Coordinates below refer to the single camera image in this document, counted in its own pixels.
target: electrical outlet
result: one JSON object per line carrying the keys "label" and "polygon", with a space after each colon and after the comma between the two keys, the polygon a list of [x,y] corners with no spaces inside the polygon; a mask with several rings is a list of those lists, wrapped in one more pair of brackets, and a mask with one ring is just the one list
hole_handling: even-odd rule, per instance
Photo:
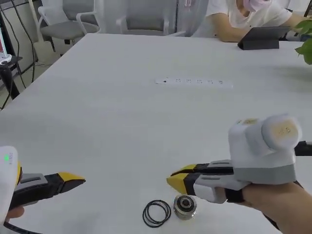
{"label": "electrical outlet", "polygon": [[170,78],[166,77],[165,79],[156,79],[156,84],[170,84],[170,85],[194,85],[194,86],[207,86],[211,88],[226,88],[232,89],[233,84],[229,81],[224,80],[212,80],[204,78]]}

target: finger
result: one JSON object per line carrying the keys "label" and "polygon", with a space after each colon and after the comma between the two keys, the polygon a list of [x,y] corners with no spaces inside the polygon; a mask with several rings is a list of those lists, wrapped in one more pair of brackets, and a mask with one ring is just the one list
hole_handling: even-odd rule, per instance
{"label": "finger", "polygon": [[23,207],[17,207],[10,210],[6,216],[6,219],[18,218],[24,214],[25,210]]}

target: metal bearing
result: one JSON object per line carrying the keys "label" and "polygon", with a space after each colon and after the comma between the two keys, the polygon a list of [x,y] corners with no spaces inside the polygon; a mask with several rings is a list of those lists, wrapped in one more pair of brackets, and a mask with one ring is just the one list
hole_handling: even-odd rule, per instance
{"label": "metal bearing", "polygon": [[194,217],[197,203],[194,198],[186,195],[178,195],[174,201],[174,212],[178,218],[188,220]]}

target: white face mask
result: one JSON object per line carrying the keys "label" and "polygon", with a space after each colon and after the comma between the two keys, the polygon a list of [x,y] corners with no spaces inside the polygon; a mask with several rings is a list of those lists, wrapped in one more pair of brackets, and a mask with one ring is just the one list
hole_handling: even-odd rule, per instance
{"label": "white face mask", "polygon": [[269,5],[271,1],[272,0],[244,0],[244,7],[250,12],[255,12]]}

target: rubber ring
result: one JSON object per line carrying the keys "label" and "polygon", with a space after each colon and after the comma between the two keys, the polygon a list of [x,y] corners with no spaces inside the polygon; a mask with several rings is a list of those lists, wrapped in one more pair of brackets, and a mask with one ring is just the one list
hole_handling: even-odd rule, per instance
{"label": "rubber ring", "polygon": [[[157,221],[157,220],[153,219],[150,215],[150,207],[151,206],[161,207],[165,212],[165,218],[161,221]],[[168,205],[168,203],[163,201],[163,200],[153,200],[153,201],[149,202],[145,206],[143,213],[142,213],[142,219],[143,219],[144,223],[150,228],[159,228],[170,218],[170,216],[171,216],[171,208]]]}

